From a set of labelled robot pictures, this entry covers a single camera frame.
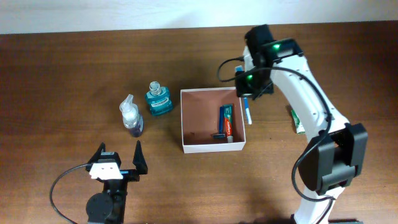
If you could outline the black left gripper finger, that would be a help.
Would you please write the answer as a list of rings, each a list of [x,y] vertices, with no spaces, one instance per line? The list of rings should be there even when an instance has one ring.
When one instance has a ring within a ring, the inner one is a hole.
[[[146,160],[143,155],[142,146],[141,146],[140,141],[136,142],[136,148],[134,150],[134,157],[133,157],[132,163],[136,167],[136,172],[139,175],[148,174],[148,166],[146,164]]]
[[[93,164],[96,163],[100,157],[101,157],[101,153],[106,151],[106,145],[105,143],[101,143],[99,145],[99,148],[97,149],[97,151],[93,154],[93,156],[90,158],[90,160],[88,161],[89,164]]]

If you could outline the blue white toothbrush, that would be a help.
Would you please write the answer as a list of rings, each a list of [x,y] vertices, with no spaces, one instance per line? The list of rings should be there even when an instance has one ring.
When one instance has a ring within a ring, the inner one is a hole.
[[[243,73],[243,66],[239,65],[237,67],[234,68],[235,71],[235,75],[239,75],[240,73]],[[251,113],[249,110],[249,103],[248,103],[248,99],[247,98],[243,98],[244,101],[244,109],[245,109],[245,113],[246,113],[246,119],[248,121],[248,125],[252,125],[252,118],[251,118]]]

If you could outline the clear foam pump bottle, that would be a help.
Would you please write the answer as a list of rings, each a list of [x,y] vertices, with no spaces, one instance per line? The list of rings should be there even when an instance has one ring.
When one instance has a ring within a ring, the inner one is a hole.
[[[134,95],[128,94],[126,99],[119,105],[123,117],[123,124],[131,136],[138,138],[144,130],[144,119],[138,106],[133,102]]]

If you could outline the pink cardboard box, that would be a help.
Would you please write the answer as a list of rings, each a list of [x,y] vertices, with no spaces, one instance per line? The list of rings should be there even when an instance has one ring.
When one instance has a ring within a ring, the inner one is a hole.
[[[232,105],[232,137],[213,137],[219,131],[220,107]],[[241,151],[246,144],[244,106],[235,87],[197,88],[180,91],[182,147],[186,154]]]

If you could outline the green white tissue packet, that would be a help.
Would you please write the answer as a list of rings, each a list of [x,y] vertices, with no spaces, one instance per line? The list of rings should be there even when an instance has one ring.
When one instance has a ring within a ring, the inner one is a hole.
[[[291,114],[292,114],[292,118],[294,121],[296,133],[297,134],[305,134],[304,126],[303,126],[301,120],[299,119],[299,117],[297,116],[295,110],[291,109]]]

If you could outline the blue disposable razor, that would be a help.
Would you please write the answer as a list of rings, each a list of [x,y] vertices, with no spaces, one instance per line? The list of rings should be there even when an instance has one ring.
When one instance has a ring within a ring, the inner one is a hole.
[[[224,108],[220,106],[219,110],[219,120],[218,120],[218,132],[213,134],[213,139],[223,139],[226,137],[226,134],[223,131],[224,128]]]

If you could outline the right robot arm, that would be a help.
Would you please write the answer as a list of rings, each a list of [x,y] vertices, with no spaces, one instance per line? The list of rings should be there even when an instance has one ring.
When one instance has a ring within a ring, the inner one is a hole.
[[[192,66],[162,72],[180,91],[183,151],[240,151],[246,142],[247,100],[279,88],[308,141],[292,168],[291,179],[301,178],[304,189],[288,222],[328,223],[336,199],[361,173],[368,133],[333,106],[294,39],[277,40],[268,25],[261,25],[249,30],[244,41],[232,87],[200,88],[208,76]]]

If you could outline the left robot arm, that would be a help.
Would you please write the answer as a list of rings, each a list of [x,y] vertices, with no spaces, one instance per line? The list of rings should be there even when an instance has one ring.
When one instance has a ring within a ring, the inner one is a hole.
[[[148,173],[140,141],[136,142],[132,164],[134,169],[122,170],[119,154],[107,152],[105,143],[100,144],[86,168],[92,179],[103,184],[103,190],[86,203],[88,223],[124,222],[128,183],[138,182],[141,175]]]

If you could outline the red green toothpaste tube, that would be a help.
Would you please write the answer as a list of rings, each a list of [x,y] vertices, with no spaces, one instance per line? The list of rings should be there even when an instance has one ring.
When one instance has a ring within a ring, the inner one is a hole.
[[[223,105],[224,132],[228,143],[233,142],[233,105]]]

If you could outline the teal Listerine mouthwash bottle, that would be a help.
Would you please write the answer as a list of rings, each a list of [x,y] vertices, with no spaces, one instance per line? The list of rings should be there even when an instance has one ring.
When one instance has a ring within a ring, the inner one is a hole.
[[[153,116],[160,116],[171,112],[173,103],[170,98],[170,91],[166,86],[153,81],[149,84],[149,91],[145,95],[149,110]]]

